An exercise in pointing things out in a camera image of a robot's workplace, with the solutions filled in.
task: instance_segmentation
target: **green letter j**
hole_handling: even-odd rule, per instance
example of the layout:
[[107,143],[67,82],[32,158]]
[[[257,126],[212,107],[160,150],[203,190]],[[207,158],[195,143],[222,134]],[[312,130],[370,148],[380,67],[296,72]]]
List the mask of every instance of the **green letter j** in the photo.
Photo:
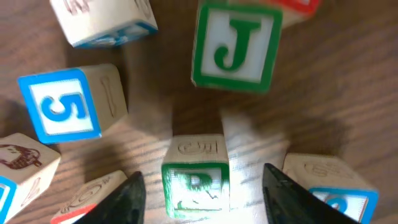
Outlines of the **green letter j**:
[[246,54],[248,52],[250,32],[258,29],[261,26],[260,22],[241,21],[237,19],[231,19],[229,22],[231,27],[236,29],[236,46],[235,54],[232,65],[230,67],[225,66],[224,58],[228,54],[228,48],[225,46],[219,47],[214,54],[214,61],[216,65],[223,70],[233,71],[238,69],[244,62]]

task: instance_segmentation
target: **toy block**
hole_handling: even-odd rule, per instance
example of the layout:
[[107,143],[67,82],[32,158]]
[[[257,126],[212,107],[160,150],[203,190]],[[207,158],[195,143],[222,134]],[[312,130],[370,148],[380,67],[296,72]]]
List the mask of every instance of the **toy block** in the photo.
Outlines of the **toy block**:
[[157,32],[149,0],[50,0],[74,47],[121,45]]
[[92,180],[83,185],[75,196],[51,219],[51,224],[72,224],[94,209],[125,180],[121,170]]
[[111,64],[20,77],[18,82],[42,143],[101,137],[127,114],[119,72]]
[[283,171],[321,201],[360,223],[369,223],[378,191],[335,156],[289,153]]
[[262,0],[271,6],[280,7],[284,12],[282,27],[288,27],[306,19],[316,13],[320,0]]
[[0,139],[0,223],[6,223],[50,186],[60,154],[23,135]]
[[199,6],[193,53],[196,86],[263,93],[271,84],[282,11],[260,4]]
[[222,134],[174,136],[162,163],[167,215],[204,218],[229,211],[229,159]]

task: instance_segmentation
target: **red block face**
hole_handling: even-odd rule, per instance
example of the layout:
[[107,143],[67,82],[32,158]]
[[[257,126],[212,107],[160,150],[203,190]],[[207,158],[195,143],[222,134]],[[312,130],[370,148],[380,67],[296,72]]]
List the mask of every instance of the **red block face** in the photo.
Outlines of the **red block face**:
[[317,11],[321,0],[271,0],[271,1],[310,16]]

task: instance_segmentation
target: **wooden table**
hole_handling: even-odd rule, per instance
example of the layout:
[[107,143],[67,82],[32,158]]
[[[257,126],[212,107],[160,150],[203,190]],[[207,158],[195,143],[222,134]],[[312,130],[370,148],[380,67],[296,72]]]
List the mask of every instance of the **wooden table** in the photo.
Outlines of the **wooden table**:
[[[48,223],[89,180],[141,170],[145,223],[188,223],[165,214],[160,164],[172,127],[198,131],[220,112],[231,163],[231,214],[197,223],[266,223],[262,166],[286,151],[337,154],[380,190],[373,223],[398,223],[398,1],[337,0],[333,9],[283,31],[266,95],[191,84],[196,1],[151,0],[159,33],[121,48],[71,48],[48,1],[3,0],[1,136],[35,138],[16,79],[110,62],[129,116],[101,139],[53,146],[62,161],[50,188],[10,223]],[[173,105],[180,105],[172,116]]]

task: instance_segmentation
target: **red border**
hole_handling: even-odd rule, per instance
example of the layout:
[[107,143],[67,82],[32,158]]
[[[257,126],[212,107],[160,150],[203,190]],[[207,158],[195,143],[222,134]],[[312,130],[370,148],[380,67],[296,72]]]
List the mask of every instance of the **red border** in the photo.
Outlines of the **red border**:
[[296,11],[311,15],[314,14],[321,0],[309,0],[309,4],[302,4],[299,0],[271,0],[272,2],[276,2],[278,4],[282,4],[286,7],[292,8]]
[[78,215],[86,214],[86,213],[88,213],[89,211],[91,211],[95,207],[96,207],[96,204],[91,204],[91,205],[87,205],[87,206],[85,206],[83,208],[79,208],[78,210],[75,210],[73,212],[66,213],[64,215],[59,215],[59,216],[51,219],[51,224],[59,224],[59,223],[65,221],[65,220],[71,219],[71,218],[76,217]]

